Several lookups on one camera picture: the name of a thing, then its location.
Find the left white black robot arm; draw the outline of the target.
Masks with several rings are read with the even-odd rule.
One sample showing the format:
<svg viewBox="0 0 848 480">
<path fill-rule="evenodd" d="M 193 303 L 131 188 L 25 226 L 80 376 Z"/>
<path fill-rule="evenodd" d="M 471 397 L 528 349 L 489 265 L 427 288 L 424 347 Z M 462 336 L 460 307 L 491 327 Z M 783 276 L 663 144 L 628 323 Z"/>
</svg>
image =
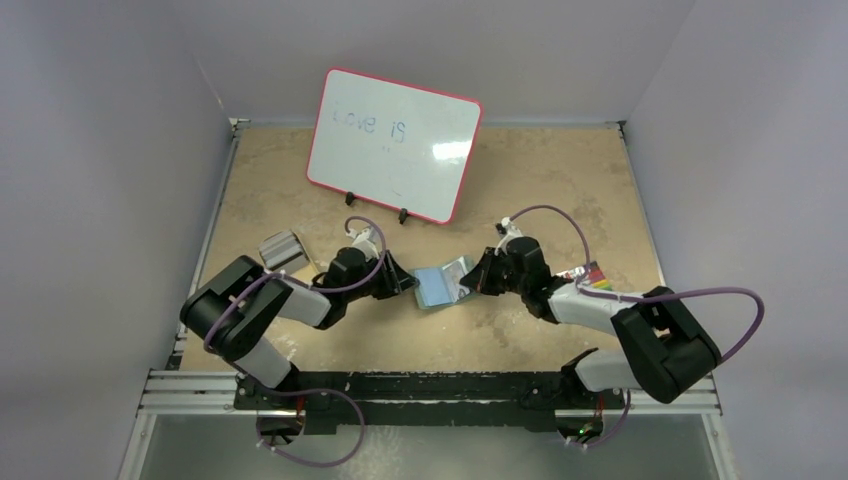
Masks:
<svg viewBox="0 0 848 480">
<path fill-rule="evenodd" d="M 272 408 L 297 399 L 299 370 L 265 337 L 277 318 L 327 330 L 365 297 L 385 300 L 412 290 L 417 279 L 390 252 L 377 255 L 345 247 L 310 285 L 271 273 L 242 255 L 190 296 L 180 322 L 218 356 L 259 384 L 259 395 Z"/>
</svg>

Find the white VIP credit card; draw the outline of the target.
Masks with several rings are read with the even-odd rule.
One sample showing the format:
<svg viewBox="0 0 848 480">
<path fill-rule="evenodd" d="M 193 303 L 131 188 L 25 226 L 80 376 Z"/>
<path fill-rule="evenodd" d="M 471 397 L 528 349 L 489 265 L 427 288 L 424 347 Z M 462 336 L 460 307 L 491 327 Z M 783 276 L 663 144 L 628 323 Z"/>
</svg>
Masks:
<svg viewBox="0 0 848 480">
<path fill-rule="evenodd" d="M 442 275 L 449 292 L 461 298 L 469 294 L 470 289 L 461 284 L 461 280 L 473 268 L 467 257 L 459 257 L 442 267 Z"/>
</svg>

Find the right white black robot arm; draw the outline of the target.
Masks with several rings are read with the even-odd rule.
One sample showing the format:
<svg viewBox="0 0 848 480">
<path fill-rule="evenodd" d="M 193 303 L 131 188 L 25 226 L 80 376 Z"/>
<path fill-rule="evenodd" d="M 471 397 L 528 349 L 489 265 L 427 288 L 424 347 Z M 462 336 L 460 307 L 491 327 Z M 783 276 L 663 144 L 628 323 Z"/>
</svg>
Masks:
<svg viewBox="0 0 848 480">
<path fill-rule="evenodd" d="M 515 293 L 529 313 L 554 324 L 587 327 L 612 335 L 617 350 L 588 350 L 567 363 L 564 399 L 584 407 L 600 391 L 638 389 L 669 404 L 721 362 L 715 342 L 672 290 L 618 294 L 584 287 L 555 275 L 531 237 L 488 247 L 460 284 L 475 293 Z"/>
</svg>

